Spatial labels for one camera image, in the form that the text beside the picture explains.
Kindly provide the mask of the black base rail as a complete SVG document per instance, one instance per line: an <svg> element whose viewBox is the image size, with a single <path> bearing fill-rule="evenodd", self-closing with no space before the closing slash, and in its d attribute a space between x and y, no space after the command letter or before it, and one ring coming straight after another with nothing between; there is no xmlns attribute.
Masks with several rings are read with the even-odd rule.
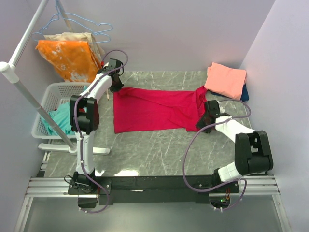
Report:
<svg viewBox="0 0 309 232"><path fill-rule="evenodd" d="M209 203L210 193L240 193L237 183L226 184L210 192L191 190L182 176L114 176L95 177L107 192L95 184L89 186L70 181L69 195L99 195L100 205L107 203Z"/></svg>

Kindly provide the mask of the teal t-shirt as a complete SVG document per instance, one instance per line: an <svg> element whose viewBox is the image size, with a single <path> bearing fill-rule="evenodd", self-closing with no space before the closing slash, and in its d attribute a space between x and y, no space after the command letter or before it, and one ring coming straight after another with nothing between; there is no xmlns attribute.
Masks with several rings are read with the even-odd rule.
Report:
<svg viewBox="0 0 309 232"><path fill-rule="evenodd" d="M43 108L67 136L74 136L70 125L70 98L82 91L83 87L78 85L53 84L45 93Z"/></svg>

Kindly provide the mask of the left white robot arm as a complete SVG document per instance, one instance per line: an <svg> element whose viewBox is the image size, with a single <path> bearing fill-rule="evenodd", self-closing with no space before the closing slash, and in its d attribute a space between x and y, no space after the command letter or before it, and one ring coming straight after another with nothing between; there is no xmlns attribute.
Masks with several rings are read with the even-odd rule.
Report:
<svg viewBox="0 0 309 232"><path fill-rule="evenodd" d="M119 78L123 66L123 62L111 58L81 94L70 98L70 125L77 140L78 175L94 175L93 143L99 126L98 101L107 90L115 92L124 86Z"/></svg>

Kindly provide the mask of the magenta t-shirt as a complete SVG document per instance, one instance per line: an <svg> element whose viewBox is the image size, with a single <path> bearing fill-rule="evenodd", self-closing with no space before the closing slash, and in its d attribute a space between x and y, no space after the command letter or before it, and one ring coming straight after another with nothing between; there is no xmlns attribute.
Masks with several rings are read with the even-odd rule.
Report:
<svg viewBox="0 0 309 232"><path fill-rule="evenodd" d="M204 86L196 90L125 87L113 94L114 133L184 128L197 131L205 112Z"/></svg>

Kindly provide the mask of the folded salmon t-shirt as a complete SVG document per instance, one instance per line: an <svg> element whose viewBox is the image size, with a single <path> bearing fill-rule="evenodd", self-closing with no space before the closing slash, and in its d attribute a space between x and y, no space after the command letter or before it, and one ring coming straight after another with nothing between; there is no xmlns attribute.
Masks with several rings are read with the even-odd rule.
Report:
<svg viewBox="0 0 309 232"><path fill-rule="evenodd" d="M207 68L207 79L204 87L212 92L240 100L243 86L246 84L244 69L233 69L213 62Z"/></svg>

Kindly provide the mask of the folded navy t-shirt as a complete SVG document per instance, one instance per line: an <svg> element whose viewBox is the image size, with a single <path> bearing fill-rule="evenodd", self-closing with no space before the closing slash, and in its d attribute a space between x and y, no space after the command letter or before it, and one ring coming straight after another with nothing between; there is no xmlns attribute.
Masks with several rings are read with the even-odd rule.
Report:
<svg viewBox="0 0 309 232"><path fill-rule="evenodd" d="M210 91L210 93L213 94L213 95L216 95L216 96L225 97L225 95L222 95L222 94L219 94L219 93L216 93L216 92L213 92L213 91ZM242 95L241 95L240 100L243 101L243 102L247 102L249 99L250 99L250 97L249 97L249 93L248 93L248 90L247 90L247 85L245 84L242 88Z"/></svg>

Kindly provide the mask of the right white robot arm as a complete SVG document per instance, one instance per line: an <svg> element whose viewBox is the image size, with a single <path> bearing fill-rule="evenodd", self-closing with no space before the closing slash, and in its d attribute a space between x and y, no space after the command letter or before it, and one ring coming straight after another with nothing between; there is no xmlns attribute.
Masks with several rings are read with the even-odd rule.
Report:
<svg viewBox="0 0 309 232"><path fill-rule="evenodd" d="M240 116L222 113L217 100L204 103L204 114L196 127L205 133L216 130L224 134L234 144L234 161L216 169L212 174L212 188L218 193L229 187L229 181L243 176L267 172L274 162L268 135L263 130L253 130L237 122Z"/></svg>

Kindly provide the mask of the beige cloth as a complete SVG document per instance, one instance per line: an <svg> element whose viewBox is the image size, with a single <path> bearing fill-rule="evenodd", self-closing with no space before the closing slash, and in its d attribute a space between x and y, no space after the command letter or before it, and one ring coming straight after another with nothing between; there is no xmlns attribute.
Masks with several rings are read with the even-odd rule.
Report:
<svg viewBox="0 0 309 232"><path fill-rule="evenodd" d="M94 54L97 61L97 66L100 68L102 56L105 55L105 51L96 43L96 39L93 34L89 32L75 33L64 32L62 34L44 35L44 38L52 41L86 41L89 44L89 48Z"/></svg>

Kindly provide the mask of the orange tie-dye cloth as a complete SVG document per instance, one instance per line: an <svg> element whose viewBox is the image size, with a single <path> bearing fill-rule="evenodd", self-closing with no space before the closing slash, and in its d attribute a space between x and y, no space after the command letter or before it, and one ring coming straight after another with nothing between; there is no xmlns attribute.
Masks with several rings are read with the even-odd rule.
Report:
<svg viewBox="0 0 309 232"><path fill-rule="evenodd" d="M102 68L86 41L39 40L36 50L65 82L92 83Z"/></svg>

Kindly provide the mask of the white plastic laundry basket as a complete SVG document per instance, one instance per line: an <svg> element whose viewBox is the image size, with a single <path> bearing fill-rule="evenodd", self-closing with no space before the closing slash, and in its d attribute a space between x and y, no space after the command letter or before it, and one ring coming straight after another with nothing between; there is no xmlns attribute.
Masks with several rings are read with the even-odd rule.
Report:
<svg viewBox="0 0 309 232"><path fill-rule="evenodd" d="M41 106L47 113L55 111L60 105L69 102L72 95L81 94L84 91L84 87L89 85L89 83L82 82L53 83L47 87L41 102ZM50 135L48 133L39 113L36 115L31 135L36 139L61 139L60 136Z"/></svg>

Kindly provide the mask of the aluminium frame rail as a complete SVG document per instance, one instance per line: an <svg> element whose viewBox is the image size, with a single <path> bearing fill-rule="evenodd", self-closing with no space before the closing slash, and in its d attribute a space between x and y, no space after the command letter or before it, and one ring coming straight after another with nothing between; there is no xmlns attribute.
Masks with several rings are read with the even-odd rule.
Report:
<svg viewBox="0 0 309 232"><path fill-rule="evenodd" d="M279 191L275 177L272 175L254 175L247 176L245 179L247 180L245 194L251 196L271 195L275 204L282 231L291 232L292 228L284 209L283 201L281 200L281 193ZM68 183L66 183L63 178L60 177L31 178L14 231L22 232L24 230L34 198L70 197L68 194L68 188Z"/></svg>

